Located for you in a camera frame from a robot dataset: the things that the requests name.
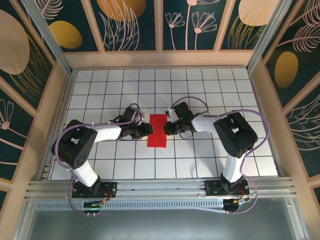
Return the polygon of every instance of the cable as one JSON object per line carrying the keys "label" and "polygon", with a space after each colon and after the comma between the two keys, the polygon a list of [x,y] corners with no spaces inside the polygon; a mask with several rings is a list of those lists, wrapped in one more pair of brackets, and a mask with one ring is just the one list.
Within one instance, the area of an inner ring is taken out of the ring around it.
{"label": "cable", "polygon": [[127,124],[130,124],[130,123],[133,123],[135,122],[138,117],[140,116],[140,107],[137,103],[131,103],[129,105],[129,107],[131,107],[132,105],[135,105],[137,107],[137,114],[135,115],[134,119],[130,120],[130,121],[127,121],[127,122],[105,122],[105,123],[82,123],[82,124],[77,124],[77,125],[73,125],[73,126],[70,126],[68,128],[66,128],[65,130],[62,131],[62,133],[59,135],[59,137],[57,138],[56,142],[55,142],[55,146],[54,146],[54,155],[55,155],[55,160],[57,161],[57,163],[63,167],[63,168],[66,168],[68,169],[68,171],[71,172],[71,175],[76,179],[76,180],[79,180],[77,174],[75,173],[75,171],[73,169],[71,169],[71,167],[69,167],[68,165],[65,165],[63,164],[61,161],[60,161],[60,158],[59,158],[59,155],[58,155],[58,146],[59,146],[59,143],[62,139],[62,137],[64,136],[64,134],[66,134],[68,131],[72,130],[72,129],[76,129],[76,128],[80,128],[80,127],[106,127],[106,126],[120,126],[120,125],[127,125]]}
{"label": "cable", "polygon": [[223,113],[223,114],[220,114],[220,115],[204,115],[202,114],[202,116],[204,118],[221,118],[221,117],[225,117],[229,114],[235,114],[235,113],[241,113],[241,112],[244,112],[244,113],[252,113],[252,114],[256,114],[258,115],[265,123],[266,125],[266,136],[265,138],[263,139],[263,141],[256,147],[254,147],[252,150],[250,151],[247,151],[245,154],[244,154],[244,157],[243,157],[243,160],[241,162],[241,165],[240,165],[240,174],[247,180],[249,180],[253,187],[254,187],[254,191],[255,191],[255,198],[254,198],[254,202],[253,204],[246,210],[243,210],[243,211],[236,211],[236,212],[233,212],[233,214],[244,214],[248,211],[250,211],[257,203],[257,200],[258,200],[258,189],[257,189],[257,186],[256,184],[254,183],[254,181],[246,176],[244,173],[243,173],[243,169],[244,169],[244,165],[246,163],[246,160],[247,160],[247,157],[248,155],[252,154],[255,150],[257,150],[258,148],[260,148],[269,138],[269,135],[270,135],[270,126],[269,126],[269,123],[267,121],[267,119],[265,118],[265,116],[263,116],[260,112],[257,112],[257,111],[254,111],[254,110],[249,110],[249,109],[239,109],[239,110],[233,110],[233,111],[230,111],[230,112],[227,112],[227,113]]}
{"label": "cable", "polygon": [[183,99],[197,99],[197,100],[199,100],[200,102],[202,102],[202,103],[204,104],[204,106],[205,106],[205,108],[206,108],[206,111],[201,112],[201,114],[205,114],[205,113],[209,114],[209,107],[208,107],[208,105],[207,105],[203,100],[201,100],[200,98],[198,98],[198,97],[196,97],[196,96],[184,96],[184,97],[178,99],[178,100],[170,107],[170,109],[172,109],[173,107],[175,107],[175,106],[177,105],[177,103],[179,103],[179,102],[180,102],[181,100],[183,100]]}
{"label": "cable", "polygon": [[193,133],[193,132],[191,132],[191,136],[190,136],[190,137],[183,137],[183,136],[181,136],[181,132],[179,132],[179,136],[180,136],[180,138],[182,138],[182,139],[184,139],[184,140],[187,140],[187,139],[192,138],[192,137],[193,137],[193,135],[194,135],[194,133]]}
{"label": "cable", "polygon": [[68,128],[66,128],[65,130],[62,131],[62,133],[59,135],[59,137],[57,138],[56,142],[55,142],[55,146],[54,146],[54,155],[55,155],[55,160],[57,161],[57,163],[63,167],[63,168],[66,168],[68,171],[70,171],[71,173],[71,180],[69,182],[69,185],[68,185],[68,190],[67,190],[67,199],[68,199],[68,202],[69,202],[69,205],[70,207],[72,208],[72,210],[74,210],[76,213],[78,214],[81,214],[81,215],[85,215],[85,216],[89,216],[90,214],[86,214],[85,212],[83,211],[79,211],[77,210],[73,204],[71,203],[71,198],[70,198],[70,188],[71,186],[73,185],[73,179],[79,181],[79,177],[77,176],[77,174],[75,173],[75,171],[73,169],[71,169],[71,167],[67,166],[67,165],[64,165],[60,159],[59,159],[59,155],[58,155],[58,146],[59,146],[59,143],[62,139],[62,137],[64,136],[64,134],[66,134],[68,131],[72,130],[72,129],[76,129],[76,128],[79,128],[79,127],[106,127],[106,126],[110,126],[110,125],[114,125],[114,126],[120,126],[120,125],[127,125],[127,124],[130,124],[130,123],[133,123],[135,122],[138,117],[140,117],[140,107],[137,103],[131,103],[129,105],[129,107],[131,107],[132,105],[135,105],[137,107],[137,114],[135,115],[135,117],[130,120],[130,121],[127,121],[127,122],[106,122],[106,123],[97,123],[97,124],[94,124],[94,123],[82,123],[82,124],[77,124],[77,125],[73,125],[73,126],[70,126]]}

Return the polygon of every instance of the metal panel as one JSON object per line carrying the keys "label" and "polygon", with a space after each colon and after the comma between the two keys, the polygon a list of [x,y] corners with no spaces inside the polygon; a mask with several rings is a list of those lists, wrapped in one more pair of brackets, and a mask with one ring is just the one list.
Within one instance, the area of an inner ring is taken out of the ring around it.
{"label": "metal panel", "polygon": [[[83,201],[74,201],[76,209],[83,210]],[[104,210],[172,210],[192,208],[222,208],[222,199],[169,199],[169,200],[109,200],[101,208]],[[39,201],[36,211],[72,211],[67,201]]]}
{"label": "metal panel", "polygon": [[35,211],[28,240],[292,240],[283,198],[262,198],[243,215],[200,210],[122,210],[96,217]]}

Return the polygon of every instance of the flower illustration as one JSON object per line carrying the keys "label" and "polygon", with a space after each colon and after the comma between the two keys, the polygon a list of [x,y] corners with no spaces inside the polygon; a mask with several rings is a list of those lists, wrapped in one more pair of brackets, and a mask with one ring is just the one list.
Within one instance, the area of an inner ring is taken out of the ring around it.
{"label": "flower illustration", "polygon": [[10,127],[10,120],[12,113],[14,112],[14,104],[8,101],[5,104],[3,99],[0,99],[0,127],[3,130],[7,130]]}
{"label": "flower illustration", "polygon": [[186,22],[183,21],[183,17],[181,15],[181,12],[179,12],[179,13],[175,12],[175,13],[172,13],[172,15],[170,12],[168,12],[165,14],[165,19],[166,19],[167,23],[169,24],[173,50],[176,50],[172,29],[176,28],[176,27],[181,27],[181,26],[185,25]]}
{"label": "flower illustration", "polygon": [[[14,106],[15,105],[13,102],[8,100],[8,102],[5,104],[5,101],[3,99],[0,99],[0,130],[9,130],[23,138],[27,138],[25,135],[22,135],[21,133],[10,128],[10,121],[14,112]],[[16,145],[2,138],[0,138],[0,142],[8,144],[16,149],[20,149],[20,150],[23,149],[22,146]]]}
{"label": "flower illustration", "polygon": [[188,30],[189,30],[189,15],[191,6],[204,5],[204,4],[215,4],[220,2],[220,0],[186,0],[188,3],[188,11],[186,14],[186,25],[185,25],[185,50],[188,50]]}
{"label": "flower illustration", "polygon": [[203,4],[215,4],[219,2],[220,0],[186,0],[186,2],[189,4],[189,6],[195,6],[195,5],[203,5]]}
{"label": "flower illustration", "polygon": [[215,12],[213,13],[202,13],[199,18],[199,12],[192,13],[192,23],[195,32],[194,50],[197,50],[197,38],[198,34],[208,33],[217,30],[217,24],[214,24]]}

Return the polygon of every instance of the yellow circle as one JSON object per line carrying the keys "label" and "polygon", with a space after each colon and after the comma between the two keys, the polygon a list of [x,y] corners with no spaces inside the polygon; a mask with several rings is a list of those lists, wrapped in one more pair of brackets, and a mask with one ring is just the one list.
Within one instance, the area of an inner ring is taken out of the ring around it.
{"label": "yellow circle", "polygon": [[132,9],[136,18],[140,17],[146,9],[146,0],[97,0],[97,3],[105,15],[121,22],[131,20],[131,15],[125,13],[124,4],[128,8],[129,14]]}
{"label": "yellow circle", "polygon": [[249,26],[266,25],[274,13],[279,0],[241,0],[239,18]]}
{"label": "yellow circle", "polygon": [[8,74],[20,74],[27,67],[29,56],[26,31],[13,16],[0,10],[0,69]]}
{"label": "yellow circle", "polygon": [[286,88],[292,84],[298,72],[298,58],[290,52],[283,52],[275,64],[275,82],[280,88]]}
{"label": "yellow circle", "polygon": [[55,21],[50,29],[56,41],[66,49],[76,49],[82,44],[82,37],[78,29],[66,21]]}

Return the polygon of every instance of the gray metal surface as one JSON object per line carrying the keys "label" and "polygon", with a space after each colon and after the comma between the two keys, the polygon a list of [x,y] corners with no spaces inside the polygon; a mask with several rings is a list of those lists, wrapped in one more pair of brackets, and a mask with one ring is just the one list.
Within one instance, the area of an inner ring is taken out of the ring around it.
{"label": "gray metal surface", "polygon": [[[66,199],[69,181],[32,181],[15,240],[27,236],[32,240],[310,239],[289,177],[253,178],[258,201],[241,215],[221,213],[220,202],[230,196],[206,197],[200,189],[205,180],[119,180],[117,197],[108,202],[102,215],[89,218],[70,211]],[[253,186],[249,187],[254,198]],[[84,200],[72,199],[72,203],[81,209]],[[219,204],[207,207],[210,201]]]}
{"label": "gray metal surface", "polygon": [[[283,197],[296,195],[294,184],[289,177],[253,177],[257,185],[258,194],[261,197]],[[200,186],[206,179],[164,179],[164,180],[117,180],[117,194],[114,200],[150,200],[150,199],[199,199],[206,198],[204,190]],[[33,200],[61,200],[67,196],[69,181],[46,180],[31,181],[29,183],[26,199]],[[248,183],[250,193],[254,194],[254,188]]]}
{"label": "gray metal surface", "polygon": [[27,239],[296,239],[282,198],[262,198],[243,215],[200,210],[123,210],[108,213],[87,218],[72,211],[35,211]]}
{"label": "gray metal surface", "polygon": [[[76,209],[83,209],[83,201],[72,201]],[[162,200],[109,200],[100,208],[105,210],[173,210],[192,208],[222,208],[222,199],[162,199]],[[72,211],[68,201],[39,201],[35,206],[36,211]]]}
{"label": "gray metal surface", "polygon": [[276,6],[275,12],[271,16],[269,23],[265,26],[257,44],[255,45],[253,54],[247,65],[249,73],[255,69],[258,61],[260,60],[263,52],[265,51],[268,43],[272,39],[273,35],[277,31],[282,19],[286,15],[292,0],[280,0]]}

